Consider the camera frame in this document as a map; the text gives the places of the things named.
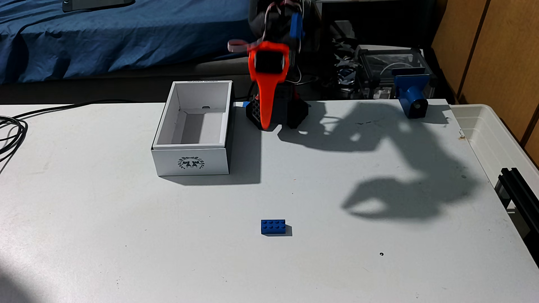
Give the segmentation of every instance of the white cardboard box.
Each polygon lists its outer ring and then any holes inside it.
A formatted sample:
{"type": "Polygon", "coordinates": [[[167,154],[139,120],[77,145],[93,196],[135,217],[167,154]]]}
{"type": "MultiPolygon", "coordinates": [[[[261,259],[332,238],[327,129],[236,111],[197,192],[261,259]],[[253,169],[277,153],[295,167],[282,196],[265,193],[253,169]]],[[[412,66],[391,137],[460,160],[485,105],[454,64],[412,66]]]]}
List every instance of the white cardboard box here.
{"type": "Polygon", "coordinates": [[[158,176],[227,175],[232,81],[172,83],[151,154],[158,176]]]}

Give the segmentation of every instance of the mattress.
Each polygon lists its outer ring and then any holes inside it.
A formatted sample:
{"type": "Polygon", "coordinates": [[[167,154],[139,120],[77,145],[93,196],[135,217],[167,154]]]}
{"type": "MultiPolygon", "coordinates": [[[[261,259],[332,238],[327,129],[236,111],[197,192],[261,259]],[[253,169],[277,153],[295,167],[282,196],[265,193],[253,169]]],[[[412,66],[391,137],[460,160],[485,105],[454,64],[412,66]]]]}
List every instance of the mattress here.
{"type": "Polygon", "coordinates": [[[254,40],[248,0],[136,0],[64,13],[59,0],[0,0],[0,84],[65,79],[227,54],[254,40]]]}

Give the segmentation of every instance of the wooden wall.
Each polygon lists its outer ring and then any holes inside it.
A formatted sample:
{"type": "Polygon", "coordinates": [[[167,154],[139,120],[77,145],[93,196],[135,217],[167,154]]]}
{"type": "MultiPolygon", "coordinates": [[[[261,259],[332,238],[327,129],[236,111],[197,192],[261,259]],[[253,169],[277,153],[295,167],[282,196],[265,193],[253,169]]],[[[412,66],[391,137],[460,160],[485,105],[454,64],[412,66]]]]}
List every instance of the wooden wall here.
{"type": "Polygon", "coordinates": [[[539,165],[539,125],[535,125],[535,129],[531,133],[530,139],[524,149],[530,155],[530,158],[539,165]]]}
{"type": "Polygon", "coordinates": [[[486,0],[447,0],[432,48],[454,93],[459,89],[486,0]]]}
{"type": "Polygon", "coordinates": [[[491,0],[459,96],[490,105],[517,140],[539,104],[538,16],[537,0],[491,0]]]}

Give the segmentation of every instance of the blue 3d printed part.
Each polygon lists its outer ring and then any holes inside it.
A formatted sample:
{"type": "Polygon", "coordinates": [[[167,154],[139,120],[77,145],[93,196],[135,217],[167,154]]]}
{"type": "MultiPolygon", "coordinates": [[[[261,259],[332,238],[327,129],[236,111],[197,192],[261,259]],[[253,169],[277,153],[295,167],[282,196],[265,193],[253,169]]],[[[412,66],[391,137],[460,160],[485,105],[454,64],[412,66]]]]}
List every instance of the blue 3d printed part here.
{"type": "Polygon", "coordinates": [[[395,68],[391,72],[395,76],[395,97],[399,99],[404,114],[409,119],[423,118],[427,113],[429,103],[423,95],[430,76],[422,68],[395,68]]]}
{"type": "Polygon", "coordinates": [[[268,233],[286,233],[285,220],[262,220],[262,235],[268,233]]]}

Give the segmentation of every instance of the table surface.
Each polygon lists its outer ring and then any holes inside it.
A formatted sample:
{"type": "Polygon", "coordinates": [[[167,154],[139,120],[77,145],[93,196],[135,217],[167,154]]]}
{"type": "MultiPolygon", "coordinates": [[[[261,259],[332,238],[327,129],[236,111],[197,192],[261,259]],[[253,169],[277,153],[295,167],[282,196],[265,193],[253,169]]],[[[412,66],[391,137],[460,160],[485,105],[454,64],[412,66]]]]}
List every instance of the table surface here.
{"type": "Polygon", "coordinates": [[[311,102],[273,132],[238,108],[231,175],[166,179],[150,153],[164,104],[29,118],[0,173],[0,295],[537,302],[537,266],[451,110],[429,103],[408,120],[397,100],[311,102]],[[291,228],[266,237],[261,219],[291,228]]]}

